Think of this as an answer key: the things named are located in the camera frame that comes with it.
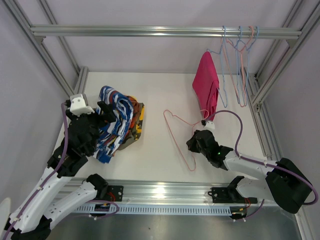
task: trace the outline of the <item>white wall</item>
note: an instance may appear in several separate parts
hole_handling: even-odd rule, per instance
[[[291,159],[320,193],[320,26],[267,98],[283,156]],[[320,239],[320,202],[306,206],[314,239]]]
[[[312,14],[319,0],[301,0],[301,5],[290,23],[291,28],[302,29],[309,16]],[[264,71],[259,77],[259,83],[262,84],[272,74],[275,67],[279,64],[285,52],[289,49],[287,41],[282,40],[279,48],[275,51],[272,60],[264,67]]]
[[[32,24],[50,24],[47,21],[45,14],[43,13],[37,0],[17,1],[20,3],[22,10],[26,13]],[[71,87],[75,87],[77,80],[77,73],[69,61],[66,53],[61,47],[58,38],[55,36],[47,36],[43,40],[45,46],[49,50],[57,66],[60,68],[62,75]]]
[[[281,27],[296,0],[47,0],[59,24]],[[44,24],[37,0],[19,0],[34,24]],[[81,66],[91,71],[195,73],[203,53],[220,39],[163,37],[66,37]],[[258,70],[272,40],[252,47],[250,72]],[[235,52],[229,46],[232,72]],[[212,55],[221,73],[220,58]]]
[[[66,97],[0,1],[0,202],[10,197],[12,209],[43,173]]]

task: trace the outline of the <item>blue and white fabric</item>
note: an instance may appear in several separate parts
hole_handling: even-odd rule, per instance
[[[110,86],[101,88],[99,101],[104,101],[107,105],[112,104],[116,121],[100,128],[100,138],[93,157],[102,163],[109,163],[125,139],[133,118],[134,108],[128,97]],[[97,107],[95,111],[100,114],[101,108]]]

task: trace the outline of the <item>hanging rail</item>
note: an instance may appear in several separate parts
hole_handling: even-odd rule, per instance
[[[187,37],[238,38],[239,28],[226,27],[181,27],[181,26],[103,26],[103,25],[33,25],[30,30],[35,36],[92,36],[92,37]],[[302,32],[298,28],[260,27],[259,39],[297,40]],[[242,38],[250,38],[250,27],[242,28]]]

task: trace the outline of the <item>gray wall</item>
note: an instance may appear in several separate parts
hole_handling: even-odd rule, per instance
[[[15,209],[39,180],[67,97],[0,1],[0,201]]]
[[[320,26],[267,98],[283,156],[320,192]],[[320,203],[306,206],[314,239],[320,239]]]

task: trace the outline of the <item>pile of clothes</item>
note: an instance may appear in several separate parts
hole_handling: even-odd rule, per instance
[[[109,163],[117,150],[125,149],[140,138],[145,105],[110,86],[101,88],[99,101],[112,106],[116,121],[100,128],[100,138],[93,157],[101,163]],[[96,108],[98,114],[101,111],[100,107]]]

